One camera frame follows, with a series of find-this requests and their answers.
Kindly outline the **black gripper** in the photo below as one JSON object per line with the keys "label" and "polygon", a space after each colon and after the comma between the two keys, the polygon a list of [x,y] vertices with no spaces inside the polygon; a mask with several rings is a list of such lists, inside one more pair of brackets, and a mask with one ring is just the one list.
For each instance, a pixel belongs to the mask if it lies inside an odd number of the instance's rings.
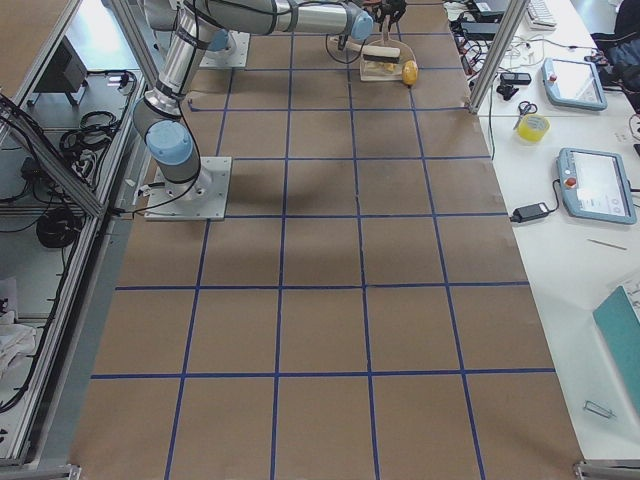
{"label": "black gripper", "polygon": [[407,3],[405,0],[380,0],[374,2],[374,19],[377,23],[387,20],[397,23],[405,14]]}

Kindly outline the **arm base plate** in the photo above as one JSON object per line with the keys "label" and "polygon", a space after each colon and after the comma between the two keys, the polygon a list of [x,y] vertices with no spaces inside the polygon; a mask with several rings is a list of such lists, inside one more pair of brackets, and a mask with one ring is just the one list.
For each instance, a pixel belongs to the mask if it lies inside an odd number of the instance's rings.
{"label": "arm base plate", "polygon": [[154,181],[162,186],[150,191],[143,214],[153,221],[223,220],[231,173],[231,157],[202,157],[195,185],[189,182],[178,185],[167,182],[157,167]]}
{"label": "arm base plate", "polygon": [[219,30],[209,44],[201,62],[201,68],[245,68],[248,58],[250,34]]}

